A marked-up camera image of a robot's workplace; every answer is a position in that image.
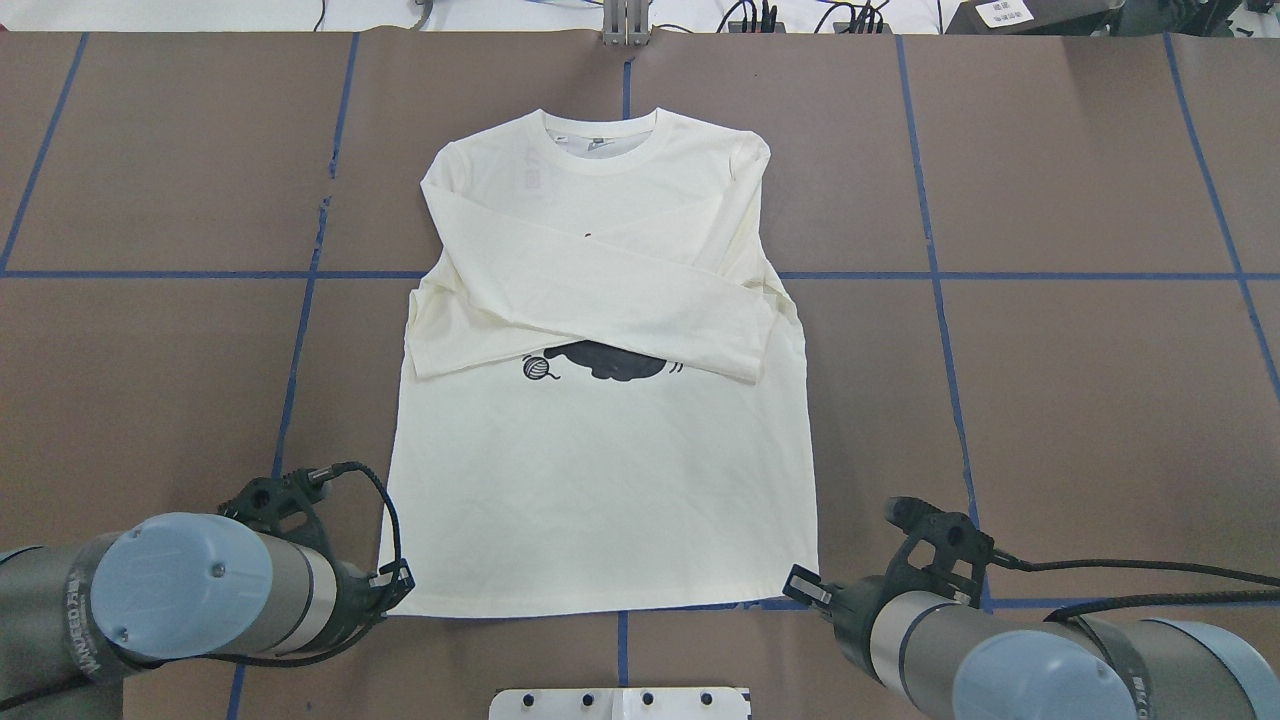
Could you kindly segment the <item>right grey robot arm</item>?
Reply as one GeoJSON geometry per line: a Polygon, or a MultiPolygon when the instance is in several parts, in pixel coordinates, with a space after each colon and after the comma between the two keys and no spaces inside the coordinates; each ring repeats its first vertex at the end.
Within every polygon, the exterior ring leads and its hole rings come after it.
{"type": "Polygon", "coordinates": [[[1206,623],[1091,615],[1012,623],[952,591],[886,577],[826,583],[794,566],[783,594],[827,620],[842,656],[928,719],[1275,719],[1277,674],[1206,623]]]}

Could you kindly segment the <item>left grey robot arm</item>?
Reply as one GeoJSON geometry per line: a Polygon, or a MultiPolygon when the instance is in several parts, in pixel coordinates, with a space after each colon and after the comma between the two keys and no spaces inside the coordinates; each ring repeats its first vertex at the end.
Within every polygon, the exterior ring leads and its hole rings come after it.
{"type": "Polygon", "coordinates": [[[212,514],[168,512],[79,546],[3,555],[3,716],[119,719],[129,678],[193,659],[307,667],[413,588],[212,514]]]}

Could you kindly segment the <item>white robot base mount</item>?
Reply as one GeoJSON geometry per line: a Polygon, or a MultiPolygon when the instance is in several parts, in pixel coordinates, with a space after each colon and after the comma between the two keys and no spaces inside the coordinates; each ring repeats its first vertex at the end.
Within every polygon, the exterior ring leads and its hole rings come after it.
{"type": "Polygon", "coordinates": [[[500,691],[489,719],[751,719],[748,688],[724,685],[500,691]]]}

